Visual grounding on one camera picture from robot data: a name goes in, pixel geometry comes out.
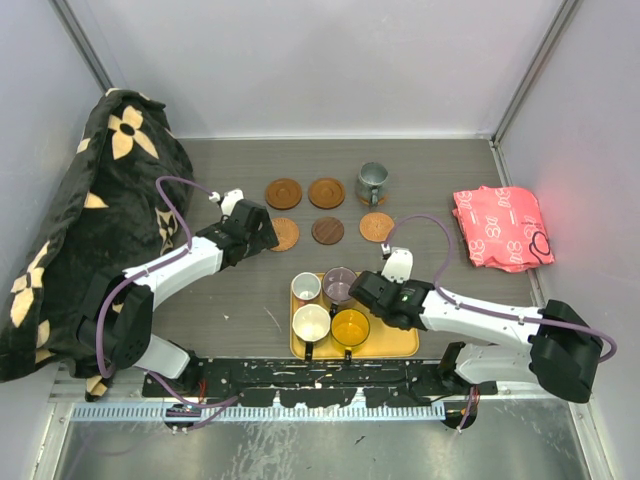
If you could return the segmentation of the light woven coaster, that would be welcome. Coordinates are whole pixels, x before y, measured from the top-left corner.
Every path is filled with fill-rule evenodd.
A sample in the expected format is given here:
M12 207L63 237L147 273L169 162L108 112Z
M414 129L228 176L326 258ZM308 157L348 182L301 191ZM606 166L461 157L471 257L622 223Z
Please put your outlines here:
M284 252L296 245L300 232L297 224L284 217L274 218L272 226L278 239L278 245L271 248L273 252Z

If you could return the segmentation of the yellow mug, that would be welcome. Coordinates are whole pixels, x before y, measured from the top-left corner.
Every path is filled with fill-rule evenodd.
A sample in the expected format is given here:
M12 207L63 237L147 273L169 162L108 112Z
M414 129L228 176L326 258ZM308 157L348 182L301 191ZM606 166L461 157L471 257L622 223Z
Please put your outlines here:
M345 361L350 362L355 351L368 340L371 326L366 315L356 309L338 312L331 321L331 337Z

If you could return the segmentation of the purple glass mug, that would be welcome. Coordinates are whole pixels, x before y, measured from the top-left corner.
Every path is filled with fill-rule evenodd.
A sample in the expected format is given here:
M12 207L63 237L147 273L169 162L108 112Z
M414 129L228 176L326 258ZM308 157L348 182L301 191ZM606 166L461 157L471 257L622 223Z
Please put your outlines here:
M322 278L322 297L328 308L351 308L355 305L355 299L349 294L349 290L355 280L356 273L343 266L328 270Z

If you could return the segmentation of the dark walnut coaster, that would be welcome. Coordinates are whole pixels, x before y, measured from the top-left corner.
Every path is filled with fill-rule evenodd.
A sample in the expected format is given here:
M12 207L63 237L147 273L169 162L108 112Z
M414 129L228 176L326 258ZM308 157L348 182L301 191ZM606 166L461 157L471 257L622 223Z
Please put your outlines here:
M314 240L322 245L334 245L344 236L343 223L331 216L317 219L311 229Z

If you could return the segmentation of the light wooden coaster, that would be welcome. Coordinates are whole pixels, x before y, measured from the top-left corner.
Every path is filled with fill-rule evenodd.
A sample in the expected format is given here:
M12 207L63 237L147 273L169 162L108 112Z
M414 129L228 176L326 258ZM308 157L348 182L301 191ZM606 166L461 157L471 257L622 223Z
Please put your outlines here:
M370 203L370 202L368 201L368 198L365 198L365 197L362 197L362 196L359 196L359 195L357 195L357 196L356 196L356 198L357 198L361 203L363 203L363 204L365 204L365 205L368 205L368 206L370 206L370 207L376 207L376 206L384 205L384 203L388 200L389 195L387 195L387 196L383 196L383 197L379 198L377 203Z
M389 215L372 212L361 218L359 231L365 240L380 243L387 238L394 226L394 220Z

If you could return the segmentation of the dark brown ringed coaster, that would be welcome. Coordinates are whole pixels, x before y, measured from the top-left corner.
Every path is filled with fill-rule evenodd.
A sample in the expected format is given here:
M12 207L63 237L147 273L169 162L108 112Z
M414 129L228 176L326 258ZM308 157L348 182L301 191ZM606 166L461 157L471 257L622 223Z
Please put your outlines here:
M334 209L339 207L345 199L345 187L335 178L319 178L309 187L310 202L320 209Z

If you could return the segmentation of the grey mug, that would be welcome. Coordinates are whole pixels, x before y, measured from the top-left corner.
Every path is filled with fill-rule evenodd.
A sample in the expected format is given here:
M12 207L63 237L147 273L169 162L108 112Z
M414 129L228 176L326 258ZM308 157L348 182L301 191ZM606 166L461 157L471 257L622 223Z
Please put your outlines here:
M356 196L368 198L370 203L388 195L389 172L380 163L368 162L361 166L355 184Z

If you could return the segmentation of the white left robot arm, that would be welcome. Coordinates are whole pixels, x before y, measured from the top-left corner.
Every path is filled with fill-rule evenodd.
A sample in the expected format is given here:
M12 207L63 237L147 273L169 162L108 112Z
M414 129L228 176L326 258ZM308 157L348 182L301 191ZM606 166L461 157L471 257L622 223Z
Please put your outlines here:
M176 395L191 395L200 384L193 355L152 333L154 311L201 278L278 245L267 209L240 199L182 247L118 274L97 273L73 333L105 365L154 372Z

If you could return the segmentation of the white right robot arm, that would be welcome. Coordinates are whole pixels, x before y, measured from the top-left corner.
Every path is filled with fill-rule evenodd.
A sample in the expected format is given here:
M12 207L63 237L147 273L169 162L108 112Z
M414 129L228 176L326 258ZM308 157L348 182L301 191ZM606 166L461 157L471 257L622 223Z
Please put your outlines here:
M464 297L425 281L396 282L361 273L350 295L390 326L449 332L479 340L451 347L438 379L459 394L489 381L535 383L568 402L589 401L603 337L568 304L515 307Z

